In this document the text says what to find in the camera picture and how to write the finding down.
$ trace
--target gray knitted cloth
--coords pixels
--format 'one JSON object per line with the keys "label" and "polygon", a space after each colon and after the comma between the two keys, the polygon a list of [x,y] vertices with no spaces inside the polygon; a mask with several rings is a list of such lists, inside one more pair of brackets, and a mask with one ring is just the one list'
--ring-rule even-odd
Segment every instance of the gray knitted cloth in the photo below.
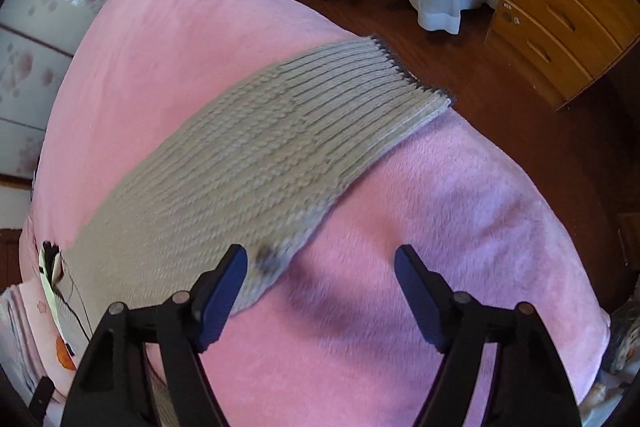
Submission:
{"label": "gray knitted cloth", "polygon": [[245,79],[122,179],[62,253],[63,333],[79,321],[90,335],[113,301],[137,308],[190,288],[232,243],[249,257],[233,311],[247,308],[345,189],[449,105],[373,38]]}

